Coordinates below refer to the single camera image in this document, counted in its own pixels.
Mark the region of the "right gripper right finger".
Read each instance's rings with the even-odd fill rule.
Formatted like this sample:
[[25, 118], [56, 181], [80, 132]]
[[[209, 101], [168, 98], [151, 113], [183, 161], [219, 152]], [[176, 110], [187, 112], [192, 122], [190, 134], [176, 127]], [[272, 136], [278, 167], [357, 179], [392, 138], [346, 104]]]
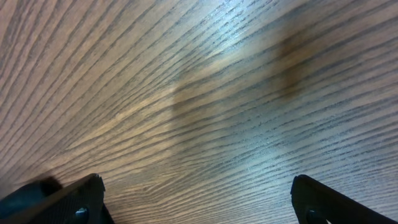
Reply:
[[290, 194], [300, 224], [397, 224], [307, 175], [294, 177]]

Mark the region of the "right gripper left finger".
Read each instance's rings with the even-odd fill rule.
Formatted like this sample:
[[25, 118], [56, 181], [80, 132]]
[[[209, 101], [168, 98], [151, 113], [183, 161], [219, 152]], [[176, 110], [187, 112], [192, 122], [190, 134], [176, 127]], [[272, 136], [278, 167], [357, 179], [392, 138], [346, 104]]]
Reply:
[[53, 177], [35, 180], [1, 199], [1, 223], [113, 224], [98, 174], [64, 187]]

